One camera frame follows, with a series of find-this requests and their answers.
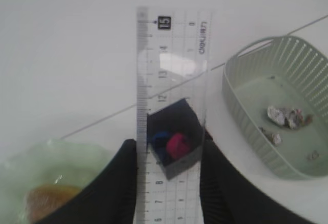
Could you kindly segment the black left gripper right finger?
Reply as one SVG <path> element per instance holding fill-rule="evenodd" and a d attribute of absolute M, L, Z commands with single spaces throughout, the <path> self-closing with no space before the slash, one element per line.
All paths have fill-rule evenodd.
<path fill-rule="evenodd" d="M 204 223 L 308 223 L 253 186 L 211 139 L 203 144 L 200 200 Z"/>

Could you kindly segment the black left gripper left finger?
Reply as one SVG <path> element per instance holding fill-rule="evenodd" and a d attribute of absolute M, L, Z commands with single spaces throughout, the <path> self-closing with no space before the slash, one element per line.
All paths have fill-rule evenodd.
<path fill-rule="evenodd" d="M 82 192 L 38 223 L 133 223 L 136 195 L 136 141 L 127 139 Z"/>

